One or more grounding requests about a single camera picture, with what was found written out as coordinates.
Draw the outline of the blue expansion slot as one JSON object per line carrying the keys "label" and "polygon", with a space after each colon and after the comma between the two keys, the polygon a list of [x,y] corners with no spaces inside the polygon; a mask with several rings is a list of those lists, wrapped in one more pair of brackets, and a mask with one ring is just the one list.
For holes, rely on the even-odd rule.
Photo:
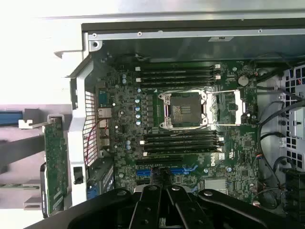
{"label": "blue expansion slot", "polygon": [[[192,168],[184,168],[184,167],[181,167],[181,168],[170,168],[170,172],[173,174],[173,175],[188,175],[190,172],[193,172],[197,169],[197,165],[195,165],[194,167]],[[151,173],[151,171],[149,169],[139,169],[136,171],[136,175],[137,176],[149,176]]]}

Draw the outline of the black open PC case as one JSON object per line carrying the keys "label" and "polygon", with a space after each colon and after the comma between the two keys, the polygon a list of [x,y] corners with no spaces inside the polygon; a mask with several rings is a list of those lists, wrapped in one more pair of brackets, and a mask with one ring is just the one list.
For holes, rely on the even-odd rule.
{"label": "black open PC case", "polygon": [[95,87],[99,67],[122,62],[243,61],[257,71],[253,165],[258,189],[250,202],[238,200],[286,218],[290,229],[305,229],[305,222],[285,210],[284,173],[297,170],[285,156],[286,112],[304,107],[305,100],[283,86],[285,71],[305,65],[305,18],[86,23],[81,31],[88,56],[71,74],[68,131],[73,206],[119,188],[114,182],[113,157],[102,155],[98,143]]}

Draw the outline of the silver disk bay cage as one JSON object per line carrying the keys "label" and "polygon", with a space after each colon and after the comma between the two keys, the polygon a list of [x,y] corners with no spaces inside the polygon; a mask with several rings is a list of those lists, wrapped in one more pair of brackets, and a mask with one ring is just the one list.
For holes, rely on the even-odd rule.
{"label": "silver disk bay cage", "polygon": [[[284,90],[305,100],[305,65],[285,71]],[[285,156],[305,171],[305,106],[286,112]]]}

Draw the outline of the black fan shroud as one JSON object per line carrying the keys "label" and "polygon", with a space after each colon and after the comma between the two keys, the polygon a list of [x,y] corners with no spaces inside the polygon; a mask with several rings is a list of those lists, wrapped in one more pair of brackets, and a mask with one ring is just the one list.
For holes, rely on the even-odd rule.
{"label": "black fan shroud", "polygon": [[305,172],[285,169],[285,210],[287,214],[305,222]]}

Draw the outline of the black expansion slot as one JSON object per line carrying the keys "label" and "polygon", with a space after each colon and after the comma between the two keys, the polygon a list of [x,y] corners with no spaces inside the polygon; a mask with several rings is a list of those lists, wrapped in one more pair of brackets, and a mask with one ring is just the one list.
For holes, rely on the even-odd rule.
{"label": "black expansion slot", "polygon": [[135,161],[136,165],[152,165],[152,164],[168,164],[168,163],[180,163],[183,161],[183,157],[158,157],[148,159],[138,159]]}

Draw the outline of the grey parts rack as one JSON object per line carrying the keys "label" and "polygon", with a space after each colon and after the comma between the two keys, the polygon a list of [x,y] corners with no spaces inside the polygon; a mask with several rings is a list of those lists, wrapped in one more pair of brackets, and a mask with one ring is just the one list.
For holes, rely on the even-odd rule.
{"label": "grey parts rack", "polygon": [[[71,106],[0,105],[0,114],[21,114],[25,122],[63,119],[64,130],[71,122]],[[42,129],[20,129],[18,124],[0,125],[0,209],[41,209],[40,167],[44,163]]]}

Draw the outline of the silver chipset heatsink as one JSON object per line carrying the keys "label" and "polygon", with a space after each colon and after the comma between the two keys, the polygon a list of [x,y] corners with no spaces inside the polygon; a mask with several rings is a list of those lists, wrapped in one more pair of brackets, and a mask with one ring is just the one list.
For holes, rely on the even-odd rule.
{"label": "silver chipset heatsink", "polygon": [[226,179],[206,179],[204,181],[205,189],[213,189],[224,194],[228,194]]}

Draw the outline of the green motherboard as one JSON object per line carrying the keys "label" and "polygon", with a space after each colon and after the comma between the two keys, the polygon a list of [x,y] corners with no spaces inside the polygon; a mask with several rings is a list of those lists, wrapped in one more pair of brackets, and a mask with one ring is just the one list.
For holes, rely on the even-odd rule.
{"label": "green motherboard", "polygon": [[[242,87],[238,78],[249,84]],[[172,183],[193,194],[205,189],[206,179],[226,179],[228,195],[250,202],[258,189],[257,71],[243,61],[117,63],[97,69],[98,143],[102,155],[114,162],[116,187],[134,191],[147,185],[139,169],[192,168],[188,175],[173,175]],[[194,130],[169,131],[163,122],[158,95],[175,90],[202,89],[206,93],[240,90],[245,114],[239,126],[209,125]],[[183,157],[180,163],[136,165],[138,159]]]}

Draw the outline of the CPU socket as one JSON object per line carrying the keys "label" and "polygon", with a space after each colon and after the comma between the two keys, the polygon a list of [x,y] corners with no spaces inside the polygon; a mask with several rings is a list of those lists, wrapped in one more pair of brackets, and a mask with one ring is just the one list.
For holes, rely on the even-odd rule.
{"label": "CPU socket", "polygon": [[160,128],[169,131],[194,130],[208,126],[207,94],[202,89],[167,91],[158,95],[163,102]]}

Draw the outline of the silver socket cover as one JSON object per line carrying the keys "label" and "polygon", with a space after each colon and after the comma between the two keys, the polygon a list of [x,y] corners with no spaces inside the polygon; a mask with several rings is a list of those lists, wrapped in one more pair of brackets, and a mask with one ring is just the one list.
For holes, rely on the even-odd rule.
{"label": "silver socket cover", "polygon": [[239,126],[245,114],[245,102],[240,90],[208,92],[206,117],[209,125]]}

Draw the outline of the hard disk blue carrier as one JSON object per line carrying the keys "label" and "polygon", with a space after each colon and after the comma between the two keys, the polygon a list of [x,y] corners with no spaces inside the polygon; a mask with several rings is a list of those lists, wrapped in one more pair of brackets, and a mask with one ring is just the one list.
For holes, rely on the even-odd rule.
{"label": "hard disk blue carrier", "polygon": [[0,126],[18,126],[21,119],[22,111],[0,111]]}

